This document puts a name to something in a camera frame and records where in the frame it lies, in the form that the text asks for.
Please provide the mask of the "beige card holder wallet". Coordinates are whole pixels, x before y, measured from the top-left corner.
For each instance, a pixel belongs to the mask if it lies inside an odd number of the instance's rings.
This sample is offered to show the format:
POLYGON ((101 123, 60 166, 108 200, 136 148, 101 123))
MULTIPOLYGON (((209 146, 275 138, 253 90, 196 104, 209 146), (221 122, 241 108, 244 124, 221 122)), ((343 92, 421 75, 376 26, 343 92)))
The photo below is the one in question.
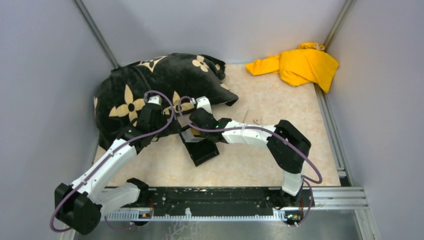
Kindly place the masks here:
POLYGON ((244 114, 243 123, 252 124, 252 125, 262 125, 263 124, 263 114, 255 110, 247 110, 244 114))

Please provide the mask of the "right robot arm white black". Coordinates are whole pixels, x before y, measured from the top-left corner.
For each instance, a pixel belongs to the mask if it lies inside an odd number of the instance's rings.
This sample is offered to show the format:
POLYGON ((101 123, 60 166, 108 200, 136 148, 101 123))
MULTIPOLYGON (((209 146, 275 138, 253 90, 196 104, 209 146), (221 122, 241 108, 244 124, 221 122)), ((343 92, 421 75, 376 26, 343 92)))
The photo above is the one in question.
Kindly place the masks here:
POLYGON ((190 125, 200 131, 200 136, 214 143, 246 144, 266 148, 283 170, 281 199, 287 206, 301 200, 302 171, 309 155, 311 142, 289 121, 280 120, 275 125, 255 125, 231 118, 215 119, 203 108, 190 116, 190 125))

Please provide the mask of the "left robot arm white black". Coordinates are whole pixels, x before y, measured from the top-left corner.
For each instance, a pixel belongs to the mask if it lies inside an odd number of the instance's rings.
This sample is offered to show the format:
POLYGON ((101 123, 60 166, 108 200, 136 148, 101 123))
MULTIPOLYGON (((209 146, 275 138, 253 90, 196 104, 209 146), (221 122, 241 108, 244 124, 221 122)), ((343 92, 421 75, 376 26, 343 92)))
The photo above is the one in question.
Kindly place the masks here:
POLYGON ((82 235, 91 233, 100 221, 119 208, 134 203, 144 207, 150 193, 142 181, 131 178, 122 186, 103 192, 109 181, 136 155, 175 122, 175 110, 164 114, 159 103, 146 103, 137 119, 123 127, 106 153, 71 184, 61 183, 54 191, 54 211, 49 220, 50 229, 58 220, 82 235))

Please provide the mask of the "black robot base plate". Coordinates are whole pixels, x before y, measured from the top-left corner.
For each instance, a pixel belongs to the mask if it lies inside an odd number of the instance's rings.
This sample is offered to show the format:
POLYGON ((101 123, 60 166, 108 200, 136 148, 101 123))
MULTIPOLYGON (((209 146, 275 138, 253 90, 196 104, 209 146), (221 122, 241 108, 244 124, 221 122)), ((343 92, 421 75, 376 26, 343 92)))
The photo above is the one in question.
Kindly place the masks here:
POLYGON ((182 216, 187 208, 195 216, 270 216, 284 211, 289 226, 302 222, 315 201, 312 189, 301 189, 299 198, 283 196, 280 187, 154 187, 143 190, 130 208, 146 209, 142 217, 182 216))

